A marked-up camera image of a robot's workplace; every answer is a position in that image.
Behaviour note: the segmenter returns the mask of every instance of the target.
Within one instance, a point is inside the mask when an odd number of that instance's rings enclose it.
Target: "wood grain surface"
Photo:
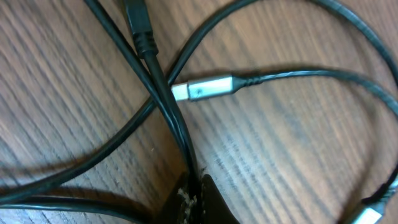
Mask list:
[[[101,1],[126,37],[116,1]],[[166,69],[228,0],[147,0]],[[343,0],[398,55],[397,0]],[[299,0],[256,2],[211,31],[178,82],[220,70],[321,65],[364,73],[397,96],[391,74],[345,21]],[[0,186],[85,159],[149,96],[81,0],[0,1]],[[179,106],[200,167],[241,223],[336,223],[398,156],[396,121],[362,89],[327,78],[279,80]],[[155,110],[66,194],[160,210],[185,166]],[[394,197],[381,223],[396,223]],[[0,223],[126,223],[106,215],[0,210]]]

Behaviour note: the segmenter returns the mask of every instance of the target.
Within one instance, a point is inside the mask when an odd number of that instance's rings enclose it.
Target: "black connector housing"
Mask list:
[[[145,0],[122,0],[122,3],[137,56],[143,59],[146,53],[157,55],[159,50],[155,43]]]

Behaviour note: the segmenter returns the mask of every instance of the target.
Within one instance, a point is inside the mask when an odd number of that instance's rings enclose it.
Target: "usb-c connector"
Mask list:
[[[233,75],[193,80],[172,86],[175,100],[202,100],[232,94],[243,85],[243,80]]]

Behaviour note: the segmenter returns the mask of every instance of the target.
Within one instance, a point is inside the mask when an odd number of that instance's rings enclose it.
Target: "cable plug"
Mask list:
[[[375,224],[384,215],[388,201],[396,192],[395,185],[382,184],[370,197],[362,199],[342,224]]]
[[[145,0],[122,0],[122,2],[123,13],[130,27],[137,56],[143,59],[144,54],[148,52],[157,55],[159,50],[155,43]]]
[[[172,85],[172,93],[176,101],[196,101],[233,94],[242,88],[245,83],[245,79],[234,75],[220,75]]]

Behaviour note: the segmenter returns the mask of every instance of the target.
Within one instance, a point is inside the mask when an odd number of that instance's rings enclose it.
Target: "wooden surface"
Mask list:
[[[128,36],[118,7],[101,1]],[[147,0],[164,68],[228,0]],[[398,2],[344,0],[398,55]],[[221,22],[179,81],[239,68],[324,65],[368,74],[396,93],[375,51],[306,1],[260,1]],[[0,2],[0,185],[5,191],[95,151],[148,97],[81,0]],[[200,167],[241,223],[335,223],[397,160],[394,118],[356,86],[279,80],[179,103]],[[185,169],[159,111],[101,164],[68,182],[74,197],[127,196],[154,213]],[[398,197],[381,223],[395,223]],[[0,210],[0,223],[125,223],[106,215]]]

